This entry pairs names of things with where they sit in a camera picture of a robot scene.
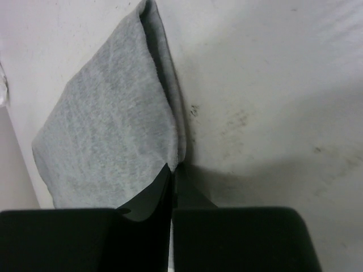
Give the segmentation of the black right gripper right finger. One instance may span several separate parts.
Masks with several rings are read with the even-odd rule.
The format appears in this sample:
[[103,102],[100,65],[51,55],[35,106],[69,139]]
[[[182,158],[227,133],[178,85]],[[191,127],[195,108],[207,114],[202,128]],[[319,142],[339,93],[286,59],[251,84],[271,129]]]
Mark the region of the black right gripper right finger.
[[173,185],[174,209],[216,209],[217,206],[198,190],[189,178],[185,167],[177,167]]

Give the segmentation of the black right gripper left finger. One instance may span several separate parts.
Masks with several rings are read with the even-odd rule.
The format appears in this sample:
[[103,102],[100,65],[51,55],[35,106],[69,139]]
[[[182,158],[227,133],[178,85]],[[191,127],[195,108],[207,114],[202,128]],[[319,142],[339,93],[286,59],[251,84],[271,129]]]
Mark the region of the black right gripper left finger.
[[154,181],[120,206],[122,246],[134,271],[167,271],[170,245],[173,178],[166,164]]

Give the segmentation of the grey tank top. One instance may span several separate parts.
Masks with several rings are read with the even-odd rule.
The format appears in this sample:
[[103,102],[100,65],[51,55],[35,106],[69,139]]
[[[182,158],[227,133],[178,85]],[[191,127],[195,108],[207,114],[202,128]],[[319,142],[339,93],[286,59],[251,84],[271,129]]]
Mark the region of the grey tank top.
[[184,160],[182,100],[154,1],[67,82],[32,151],[57,209],[119,207]]

